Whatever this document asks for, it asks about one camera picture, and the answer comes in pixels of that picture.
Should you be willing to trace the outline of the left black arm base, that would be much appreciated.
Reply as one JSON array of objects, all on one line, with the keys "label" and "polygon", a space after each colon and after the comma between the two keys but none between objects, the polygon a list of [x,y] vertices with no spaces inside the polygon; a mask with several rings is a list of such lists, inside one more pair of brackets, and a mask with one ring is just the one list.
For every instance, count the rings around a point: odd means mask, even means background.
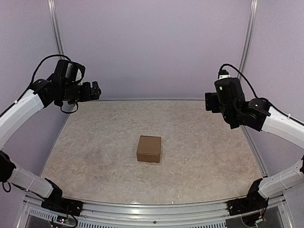
[{"label": "left black arm base", "polygon": [[45,178],[49,182],[53,190],[48,198],[44,198],[41,207],[51,211],[65,213],[73,216],[80,216],[82,211],[83,202],[75,199],[68,199],[62,196],[62,190],[51,180]]}]

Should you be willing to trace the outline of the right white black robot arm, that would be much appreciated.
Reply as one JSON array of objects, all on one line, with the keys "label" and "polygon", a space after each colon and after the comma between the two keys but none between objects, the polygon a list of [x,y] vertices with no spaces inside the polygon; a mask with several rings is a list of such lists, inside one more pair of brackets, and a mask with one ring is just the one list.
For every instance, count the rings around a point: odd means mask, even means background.
[{"label": "right white black robot arm", "polygon": [[[220,113],[231,129],[247,126],[258,132],[276,135],[290,143],[304,147],[304,124],[278,111],[268,100],[245,100],[240,80],[225,76],[215,83],[216,92],[205,93],[205,107],[212,113]],[[304,161],[300,159],[291,167],[254,184],[251,194],[244,198],[243,207],[253,211],[266,199],[280,191],[304,182]]]}]

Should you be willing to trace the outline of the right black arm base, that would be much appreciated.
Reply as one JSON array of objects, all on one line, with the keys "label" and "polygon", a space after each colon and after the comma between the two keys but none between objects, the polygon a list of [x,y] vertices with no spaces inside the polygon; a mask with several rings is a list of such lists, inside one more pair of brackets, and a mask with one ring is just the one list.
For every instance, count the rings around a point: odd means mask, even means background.
[{"label": "right black arm base", "polygon": [[269,198],[264,198],[258,193],[259,184],[262,180],[262,178],[255,180],[245,197],[227,201],[230,216],[266,209],[268,207]]}]

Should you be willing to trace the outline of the brown cardboard box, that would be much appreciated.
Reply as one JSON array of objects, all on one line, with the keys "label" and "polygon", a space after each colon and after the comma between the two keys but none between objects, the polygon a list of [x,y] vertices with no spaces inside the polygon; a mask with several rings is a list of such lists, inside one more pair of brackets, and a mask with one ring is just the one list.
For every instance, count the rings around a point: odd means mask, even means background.
[{"label": "brown cardboard box", "polygon": [[136,151],[137,161],[159,163],[162,152],[161,143],[161,137],[141,135]]}]

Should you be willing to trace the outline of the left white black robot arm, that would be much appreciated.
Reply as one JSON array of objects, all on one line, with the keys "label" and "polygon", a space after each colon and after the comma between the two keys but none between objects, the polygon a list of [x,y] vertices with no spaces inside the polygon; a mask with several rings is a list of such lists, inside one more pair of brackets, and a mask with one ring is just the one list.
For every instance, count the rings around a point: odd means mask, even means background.
[{"label": "left white black robot arm", "polygon": [[[0,115],[0,147],[3,149],[27,120],[50,104],[62,107],[67,102],[78,106],[81,102],[98,100],[102,91],[97,81],[83,82],[85,70],[85,66],[68,58],[60,59],[47,79],[31,81],[20,98]],[[67,206],[55,183],[21,168],[4,151],[0,152],[0,181],[47,199],[56,211]]]}]

